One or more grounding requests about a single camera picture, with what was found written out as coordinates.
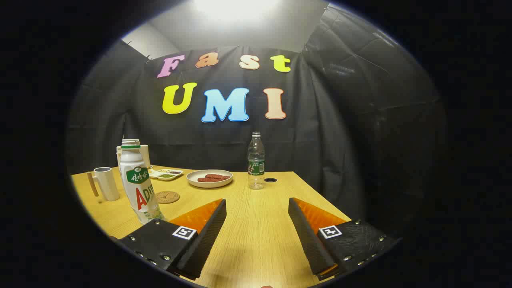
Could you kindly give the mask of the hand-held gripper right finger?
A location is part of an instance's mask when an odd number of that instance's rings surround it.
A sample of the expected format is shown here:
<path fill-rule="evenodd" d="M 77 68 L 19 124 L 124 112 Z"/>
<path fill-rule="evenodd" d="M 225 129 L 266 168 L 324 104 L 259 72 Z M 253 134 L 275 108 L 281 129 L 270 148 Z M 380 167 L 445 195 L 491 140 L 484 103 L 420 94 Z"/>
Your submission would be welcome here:
<path fill-rule="evenodd" d="M 289 199 L 288 215 L 318 280 L 347 276 L 400 242 L 363 220 L 344 220 L 298 198 Z"/>

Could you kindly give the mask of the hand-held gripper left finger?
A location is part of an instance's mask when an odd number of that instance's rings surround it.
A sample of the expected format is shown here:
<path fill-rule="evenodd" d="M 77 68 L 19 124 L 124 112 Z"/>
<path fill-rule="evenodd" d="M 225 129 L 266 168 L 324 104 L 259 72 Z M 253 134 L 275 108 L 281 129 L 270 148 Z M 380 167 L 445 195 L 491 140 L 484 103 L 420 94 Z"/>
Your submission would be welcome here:
<path fill-rule="evenodd" d="M 217 199 L 169 221 L 150 220 L 119 239 L 119 244 L 152 266 L 196 280 L 226 215 L 226 200 Z"/>

